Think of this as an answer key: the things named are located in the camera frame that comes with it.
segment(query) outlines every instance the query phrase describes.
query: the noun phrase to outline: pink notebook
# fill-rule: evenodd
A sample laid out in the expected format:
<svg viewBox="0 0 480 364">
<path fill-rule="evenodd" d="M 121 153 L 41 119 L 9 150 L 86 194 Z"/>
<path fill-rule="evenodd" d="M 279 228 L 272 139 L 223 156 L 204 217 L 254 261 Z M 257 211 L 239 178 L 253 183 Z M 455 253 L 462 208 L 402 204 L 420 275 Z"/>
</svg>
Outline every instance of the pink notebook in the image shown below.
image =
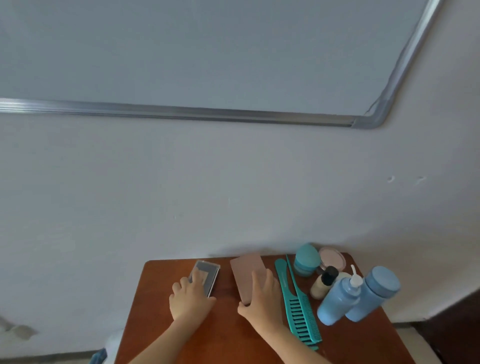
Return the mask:
<svg viewBox="0 0 480 364">
<path fill-rule="evenodd" d="M 233 276 L 239 289 L 240 299 L 243 304 L 247 305 L 252 302 L 252 272 L 257 272 L 260 286 L 265 285 L 266 268 L 260 254 L 247 254 L 230 260 Z"/>
</svg>

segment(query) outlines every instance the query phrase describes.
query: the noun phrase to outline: hand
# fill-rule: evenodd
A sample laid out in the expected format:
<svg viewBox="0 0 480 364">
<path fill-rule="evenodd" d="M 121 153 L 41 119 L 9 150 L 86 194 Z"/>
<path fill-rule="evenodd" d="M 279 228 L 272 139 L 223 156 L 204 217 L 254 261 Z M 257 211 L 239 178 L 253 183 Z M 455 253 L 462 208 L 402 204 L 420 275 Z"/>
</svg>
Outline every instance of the hand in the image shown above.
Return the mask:
<svg viewBox="0 0 480 364">
<path fill-rule="evenodd" d="M 250 322 L 260 336 L 269 335 L 283 327 L 282 292 L 278 280 L 267 269 L 267 278 L 263 288 L 260 287 L 255 271 L 252 272 L 252 303 L 245 307 L 239 303 L 238 313 Z"/>
<path fill-rule="evenodd" d="M 215 297 L 206 297 L 198 268 L 192 273 L 192 283 L 187 277 L 175 282 L 170 295 L 170 312 L 173 320 L 185 318 L 200 326 L 216 302 Z"/>
</svg>

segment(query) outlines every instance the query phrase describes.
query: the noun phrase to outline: teal lid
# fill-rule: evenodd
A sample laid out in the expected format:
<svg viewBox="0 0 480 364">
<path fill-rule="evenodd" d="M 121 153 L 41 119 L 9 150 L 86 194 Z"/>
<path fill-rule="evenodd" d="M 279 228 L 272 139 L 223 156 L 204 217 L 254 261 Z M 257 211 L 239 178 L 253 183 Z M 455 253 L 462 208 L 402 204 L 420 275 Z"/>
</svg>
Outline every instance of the teal lid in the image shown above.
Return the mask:
<svg viewBox="0 0 480 364">
<path fill-rule="evenodd" d="M 383 298 L 393 297 L 400 290 L 400 281 L 395 273 L 382 266 L 373 267 L 365 277 L 369 288 Z"/>
<path fill-rule="evenodd" d="M 318 251 L 310 244 L 304 244 L 297 250 L 295 260 L 299 265 L 310 270 L 316 269 L 321 263 Z"/>
</svg>

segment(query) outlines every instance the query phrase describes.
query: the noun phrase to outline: person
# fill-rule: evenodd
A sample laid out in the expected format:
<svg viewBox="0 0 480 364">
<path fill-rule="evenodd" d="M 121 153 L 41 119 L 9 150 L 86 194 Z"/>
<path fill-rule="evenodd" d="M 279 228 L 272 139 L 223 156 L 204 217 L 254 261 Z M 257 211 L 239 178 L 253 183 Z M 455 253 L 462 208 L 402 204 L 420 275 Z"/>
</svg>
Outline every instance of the person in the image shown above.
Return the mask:
<svg viewBox="0 0 480 364">
<path fill-rule="evenodd" d="M 246 307 L 241 302 L 238 313 L 278 354 L 285 364 L 330 364 L 294 336 L 282 321 L 282 292 L 278 280 L 267 269 L 265 285 L 260 287 L 258 277 L 252 272 L 252 303 Z M 170 311 L 173 323 L 130 364 L 174 363 L 182 346 L 205 320 L 215 305 L 215 297 L 206 297 L 200 272 L 192 273 L 192 283 L 183 277 L 173 284 Z"/>
</svg>

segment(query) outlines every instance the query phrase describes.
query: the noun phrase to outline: table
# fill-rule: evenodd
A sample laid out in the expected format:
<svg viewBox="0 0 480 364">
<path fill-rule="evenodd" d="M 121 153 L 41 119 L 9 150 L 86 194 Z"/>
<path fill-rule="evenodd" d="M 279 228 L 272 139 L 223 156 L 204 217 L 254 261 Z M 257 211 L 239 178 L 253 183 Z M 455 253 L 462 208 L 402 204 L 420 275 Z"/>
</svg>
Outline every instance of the table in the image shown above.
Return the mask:
<svg viewBox="0 0 480 364">
<path fill-rule="evenodd" d="M 346 272 L 352 273 L 355 264 L 349 254 Z M 274 262 L 284 255 L 267 255 L 262 259 L 276 276 Z M 293 264 L 293 255 L 289 255 Z M 221 265 L 212 296 L 217 303 L 210 315 L 184 346 L 178 363 L 282 363 L 277 354 L 237 313 L 240 295 L 230 268 L 230 258 L 209 258 L 207 261 Z M 173 282 L 188 276 L 196 259 L 151 260 L 144 266 L 135 298 L 127 320 L 115 364 L 128 364 L 165 331 L 172 318 L 168 297 Z M 316 275 L 309 278 L 295 276 L 302 291 L 310 290 Z M 310 300 L 316 312 L 320 301 Z M 284 323 L 287 318 L 284 309 Z M 333 364 L 415 364 L 409 352 L 388 320 L 378 308 L 358 323 L 343 317 L 332 326 L 317 324 L 323 341 L 318 352 Z"/>
</svg>

